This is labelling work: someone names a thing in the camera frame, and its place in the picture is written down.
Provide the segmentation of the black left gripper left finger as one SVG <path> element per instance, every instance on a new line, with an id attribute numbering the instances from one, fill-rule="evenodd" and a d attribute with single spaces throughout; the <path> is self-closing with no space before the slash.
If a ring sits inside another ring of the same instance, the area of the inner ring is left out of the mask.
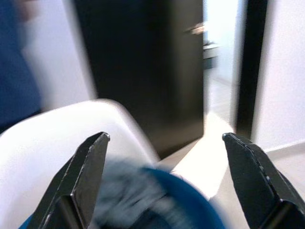
<path id="1" fill-rule="evenodd" d="M 33 229 L 87 229 L 94 212 L 110 135 L 88 137 L 57 172 L 33 213 Z"/>

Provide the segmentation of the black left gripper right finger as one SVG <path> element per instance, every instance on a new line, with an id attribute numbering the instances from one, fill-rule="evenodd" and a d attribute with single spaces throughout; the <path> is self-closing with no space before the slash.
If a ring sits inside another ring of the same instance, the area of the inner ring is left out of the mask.
<path id="1" fill-rule="evenodd" d="M 305 201 L 249 139 L 222 135 L 235 192 L 250 229 L 305 229 Z"/>

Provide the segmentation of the blue denim jeans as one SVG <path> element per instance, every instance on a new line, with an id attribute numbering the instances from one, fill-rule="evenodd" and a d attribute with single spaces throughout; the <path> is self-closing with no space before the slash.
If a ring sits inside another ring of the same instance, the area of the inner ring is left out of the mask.
<path id="1" fill-rule="evenodd" d="M 166 217 L 172 207 L 164 188 L 142 167 L 109 159 L 88 229 L 133 229 L 141 217 Z"/>

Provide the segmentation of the blue plastic basket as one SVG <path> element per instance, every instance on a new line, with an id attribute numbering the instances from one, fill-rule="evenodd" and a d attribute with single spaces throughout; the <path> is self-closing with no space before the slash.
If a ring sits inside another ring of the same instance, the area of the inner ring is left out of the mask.
<path id="1" fill-rule="evenodd" d="M 173 201 L 166 217 L 143 216 L 133 229 L 225 229 L 212 205 L 189 183 L 167 171 L 142 167 L 156 178 Z M 33 229 L 29 216 L 19 229 Z"/>

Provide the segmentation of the person in blue clothes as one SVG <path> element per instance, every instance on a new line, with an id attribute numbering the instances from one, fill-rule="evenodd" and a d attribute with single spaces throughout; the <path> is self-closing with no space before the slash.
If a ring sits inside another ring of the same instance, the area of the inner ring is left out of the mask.
<path id="1" fill-rule="evenodd" d="M 42 112 L 42 97 L 23 54 L 30 0 L 0 0 L 0 134 Z"/>

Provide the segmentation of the black door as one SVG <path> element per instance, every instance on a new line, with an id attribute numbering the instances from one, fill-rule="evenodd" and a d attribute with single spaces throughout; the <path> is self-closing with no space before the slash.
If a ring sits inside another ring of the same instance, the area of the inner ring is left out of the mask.
<path id="1" fill-rule="evenodd" d="M 99 98 L 123 105 L 160 158 L 203 136 L 203 0 L 72 0 Z"/>

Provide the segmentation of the black door frame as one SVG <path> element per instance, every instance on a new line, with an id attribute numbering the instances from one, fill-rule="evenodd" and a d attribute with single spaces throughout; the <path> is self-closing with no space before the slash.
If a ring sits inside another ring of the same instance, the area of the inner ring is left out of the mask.
<path id="1" fill-rule="evenodd" d="M 264 39 L 268 0 L 245 0 L 236 133 L 250 139 Z"/>

